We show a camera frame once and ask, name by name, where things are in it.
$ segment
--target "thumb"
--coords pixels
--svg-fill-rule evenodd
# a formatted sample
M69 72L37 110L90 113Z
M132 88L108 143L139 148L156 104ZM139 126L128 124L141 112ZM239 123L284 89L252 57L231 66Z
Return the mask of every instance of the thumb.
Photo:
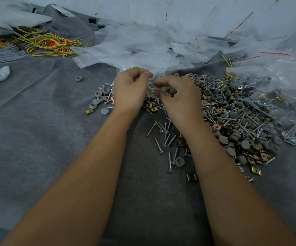
M148 71L145 71L142 74L140 74L140 77L136 81L136 84L147 87L149 79L150 79L150 73Z
M173 98L161 90L155 90L154 95L159 98L164 106L167 108L172 102Z

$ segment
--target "forearm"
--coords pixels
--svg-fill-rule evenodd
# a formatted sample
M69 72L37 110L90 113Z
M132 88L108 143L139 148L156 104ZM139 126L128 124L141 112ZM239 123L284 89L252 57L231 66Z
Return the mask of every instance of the forearm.
M113 203L131 121L112 112L3 245L95 245Z
M260 197L207 125L185 135L216 245L296 245L285 225Z

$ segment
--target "hand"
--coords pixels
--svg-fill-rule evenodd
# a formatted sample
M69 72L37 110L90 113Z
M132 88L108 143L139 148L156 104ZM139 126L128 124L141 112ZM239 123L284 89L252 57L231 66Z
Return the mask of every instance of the hand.
M201 93L191 78L166 75L155 80L156 87L169 86L177 92L174 97L163 91L155 91L162 100L169 118L185 136L194 125L204 124L201 109Z
M120 72L114 82L113 111L129 116L133 120L142 107L148 81L153 76L153 73L139 67Z

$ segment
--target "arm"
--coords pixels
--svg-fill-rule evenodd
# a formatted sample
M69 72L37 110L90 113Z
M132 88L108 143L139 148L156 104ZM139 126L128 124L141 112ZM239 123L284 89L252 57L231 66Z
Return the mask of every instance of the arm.
M137 67L117 76L115 106L109 118L2 245L96 245L99 242L113 203L126 132L142 106L152 76Z
M177 91L174 98L163 92L157 95L190 147L215 244L296 245L289 229L244 178L205 124L201 94L193 81L164 76L154 85Z

